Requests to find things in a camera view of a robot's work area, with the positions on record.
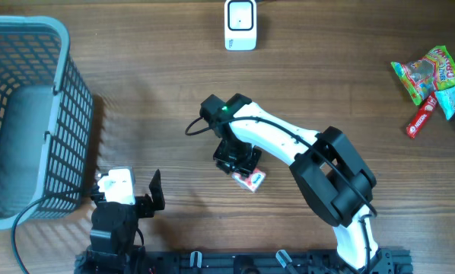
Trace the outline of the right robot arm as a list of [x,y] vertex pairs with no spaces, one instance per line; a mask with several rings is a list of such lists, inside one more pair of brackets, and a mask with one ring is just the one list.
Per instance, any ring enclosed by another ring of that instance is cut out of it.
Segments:
[[341,130],[294,126],[242,94],[228,101],[210,95],[199,117],[221,140],[213,154],[217,168],[248,177],[262,151],[284,162],[311,210],[332,226],[339,258],[353,271],[373,271],[379,247],[370,220],[377,216],[371,205],[377,180]]

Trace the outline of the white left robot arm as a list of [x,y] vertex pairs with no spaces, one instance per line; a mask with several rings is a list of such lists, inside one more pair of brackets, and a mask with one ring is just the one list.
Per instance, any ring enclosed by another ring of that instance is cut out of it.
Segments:
[[91,216],[91,245],[76,257],[75,273],[158,273],[147,257],[145,238],[139,229],[141,218],[152,218],[165,209],[161,172],[156,170],[148,185],[150,193],[135,195],[135,176],[131,167],[115,167],[91,191],[96,208]]

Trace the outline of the red white snack packet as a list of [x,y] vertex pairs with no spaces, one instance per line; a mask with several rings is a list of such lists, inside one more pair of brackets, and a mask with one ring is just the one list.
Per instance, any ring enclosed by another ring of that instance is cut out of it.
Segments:
[[256,168],[248,177],[243,177],[239,173],[232,173],[231,177],[242,189],[255,193],[266,178],[266,174]]

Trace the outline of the Haribo gummy candy bag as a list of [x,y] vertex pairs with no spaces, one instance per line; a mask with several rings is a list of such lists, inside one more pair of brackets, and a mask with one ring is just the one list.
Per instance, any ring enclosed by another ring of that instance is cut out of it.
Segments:
[[446,46],[435,46],[416,61],[390,64],[415,105],[455,86],[455,61]]

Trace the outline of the red Nescafe coffee stick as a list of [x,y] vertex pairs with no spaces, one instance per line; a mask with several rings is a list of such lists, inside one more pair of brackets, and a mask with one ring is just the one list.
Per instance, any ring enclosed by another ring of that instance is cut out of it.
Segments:
[[438,99],[435,96],[435,93],[432,93],[428,96],[425,102],[418,109],[415,117],[406,127],[406,134],[411,139],[414,139],[417,134],[422,130],[423,126],[430,119],[433,112],[438,107]]

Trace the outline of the teal tissue packet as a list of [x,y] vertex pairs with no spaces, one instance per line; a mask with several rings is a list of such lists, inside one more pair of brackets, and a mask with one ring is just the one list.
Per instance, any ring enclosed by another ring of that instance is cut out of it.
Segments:
[[450,120],[455,114],[455,86],[442,91],[436,91],[434,94],[444,111],[446,120]]

